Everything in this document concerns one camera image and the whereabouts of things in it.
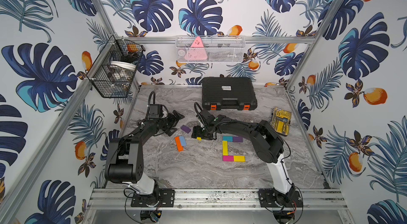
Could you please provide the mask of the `long yellow block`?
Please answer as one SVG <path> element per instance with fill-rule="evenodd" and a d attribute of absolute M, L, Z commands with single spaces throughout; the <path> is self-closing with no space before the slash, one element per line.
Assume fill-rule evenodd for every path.
<path fill-rule="evenodd" d="M 228 156 L 229 155 L 228 142 L 227 141 L 222 141 L 222 153 L 223 153 L 223 156 Z"/>

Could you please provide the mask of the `teal block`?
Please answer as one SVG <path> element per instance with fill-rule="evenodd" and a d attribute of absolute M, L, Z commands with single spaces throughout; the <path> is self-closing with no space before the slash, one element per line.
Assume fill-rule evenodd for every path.
<path fill-rule="evenodd" d="M 228 141 L 228 142 L 233 142 L 233 137 L 232 136 L 223 136 L 222 140 Z"/>

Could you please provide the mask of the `magenta block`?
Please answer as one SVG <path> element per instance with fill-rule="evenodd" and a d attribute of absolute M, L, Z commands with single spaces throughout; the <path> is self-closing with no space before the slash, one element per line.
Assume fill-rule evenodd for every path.
<path fill-rule="evenodd" d="M 223 156 L 223 161 L 228 161 L 228 162 L 233 162 L 234 161 L 234 156 Z"/>

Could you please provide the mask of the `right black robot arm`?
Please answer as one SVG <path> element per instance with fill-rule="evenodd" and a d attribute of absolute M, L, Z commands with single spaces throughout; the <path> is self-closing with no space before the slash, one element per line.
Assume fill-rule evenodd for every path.
<path fill-rule="evenodd" d="M 224 115 L 214 117 L 206 110 L 197 114 L 202 126 L 194 127 L 193 137 L 213 140 L 214 134 L 231 134 L 251 141 L 257 157 L 267 164 L 273 181 L 273 189 L 287 197 L 295 192 L 285 165 L 284 140 L 269 122 L 243 122 Z"/>

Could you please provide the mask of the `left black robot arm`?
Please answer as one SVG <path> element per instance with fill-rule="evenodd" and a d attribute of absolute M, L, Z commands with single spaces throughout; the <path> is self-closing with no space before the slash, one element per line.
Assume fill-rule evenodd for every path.
<path fill-rule="evenodd" d="M 144 174 L 143 146 L 151 137 L 160 134 L 172 136 L 184 115 L 177 111 L 161 118 L 146 118 L 135 130 L 109 142 L 105 179 L 116 184 L 126 184 L 140 195 L 154 193 L 155 180 Z"/>

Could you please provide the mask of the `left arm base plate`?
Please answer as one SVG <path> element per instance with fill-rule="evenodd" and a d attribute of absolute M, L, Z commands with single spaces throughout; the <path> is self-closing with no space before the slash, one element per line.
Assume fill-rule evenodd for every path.
<path fill-rule="evenodd" d="M 172 208 L 175 200 L 175 190 L 173 189 L 155 189 L 150 195 L 132 196 L 130 203 L 134 208 Z"/>

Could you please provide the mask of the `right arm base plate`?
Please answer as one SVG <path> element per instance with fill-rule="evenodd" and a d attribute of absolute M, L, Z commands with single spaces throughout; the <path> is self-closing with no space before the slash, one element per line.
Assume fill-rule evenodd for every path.
<path fill-rule="evenodd" d="M 292 208 L 303 207 L 303 199 L 298 190 L 291 188 L 287 193 L 278 192 L 275 189 L 260 189 L 258 191 L 259 202 L 262 208 Z"/>

